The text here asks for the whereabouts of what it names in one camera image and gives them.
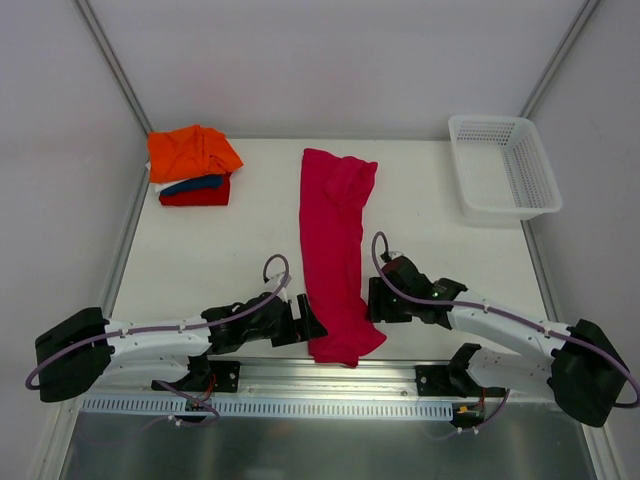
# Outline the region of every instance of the dark blue cloth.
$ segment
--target dark blue cloth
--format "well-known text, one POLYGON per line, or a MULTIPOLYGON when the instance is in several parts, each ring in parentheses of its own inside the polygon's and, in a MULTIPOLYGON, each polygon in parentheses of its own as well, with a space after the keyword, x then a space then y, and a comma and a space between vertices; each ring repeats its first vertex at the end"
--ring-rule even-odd
POLYGON ((184 182, 165 188, 162 195, 175 195, 181 192, 190 192, 201 188, 219 188, 222 185, 222 175, 205 175, 204 177, 190 178, 184 182))

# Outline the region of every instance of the white plastic basket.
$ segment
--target white plastic basket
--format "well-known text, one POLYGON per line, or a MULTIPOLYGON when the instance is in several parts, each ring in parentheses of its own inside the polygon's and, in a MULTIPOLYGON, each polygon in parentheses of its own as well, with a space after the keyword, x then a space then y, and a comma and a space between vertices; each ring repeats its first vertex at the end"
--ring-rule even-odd
POLYGON ((471 223, 513 224, 560 210, 562 198, 533 122, 457 115, 449 132, 460 201, 471 223))

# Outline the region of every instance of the orange cloth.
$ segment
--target orange cloth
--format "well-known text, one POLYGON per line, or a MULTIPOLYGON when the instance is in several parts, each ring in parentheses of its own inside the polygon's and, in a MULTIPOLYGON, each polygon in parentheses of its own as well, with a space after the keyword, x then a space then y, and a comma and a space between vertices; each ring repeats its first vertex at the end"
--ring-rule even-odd
POLYGON ((223 133, 193 125, 173 132, 150 133, 151 182, 166 183, 231 173, 242 160, 223 133))

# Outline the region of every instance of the pink fabric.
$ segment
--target pink fabric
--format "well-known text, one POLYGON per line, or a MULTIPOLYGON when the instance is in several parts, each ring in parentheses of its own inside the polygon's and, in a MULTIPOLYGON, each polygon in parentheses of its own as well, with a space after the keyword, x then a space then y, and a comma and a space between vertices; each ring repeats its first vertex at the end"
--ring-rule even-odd
POLYGON ((329 336, 309 342, 318 363, 358 365, 387 338, 365 318, 362 209, 377 163, 306 149, 300 181, 300 244, 311 308, 329 336))

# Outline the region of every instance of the gray floor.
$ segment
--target gray floor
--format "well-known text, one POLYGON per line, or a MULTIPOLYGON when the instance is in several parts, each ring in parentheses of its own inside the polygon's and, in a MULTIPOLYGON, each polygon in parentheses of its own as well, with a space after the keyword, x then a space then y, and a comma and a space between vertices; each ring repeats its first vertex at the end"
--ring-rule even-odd
POLYGON ((62 478, 595 479, 578 425, 536 405, 511 404, 478 436, 447 441, 432 437, 448 424, 384 419, 222 418, 192 429, 162 421, 137 433, 150 420, 82 415, 62 478))

